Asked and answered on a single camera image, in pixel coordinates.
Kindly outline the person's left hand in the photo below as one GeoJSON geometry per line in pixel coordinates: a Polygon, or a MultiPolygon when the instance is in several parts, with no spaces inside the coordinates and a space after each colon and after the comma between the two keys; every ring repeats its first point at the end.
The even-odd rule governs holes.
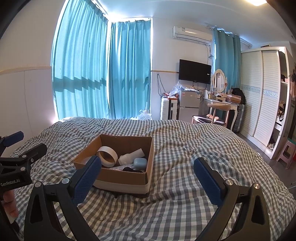
{"type": "Polygon", "coordinates": [[[19,212],[16,205],[14,190],[7,191],[3,194],[2,204],[7,214],[9,214],[13,218],[18,217],[19,212]]]}

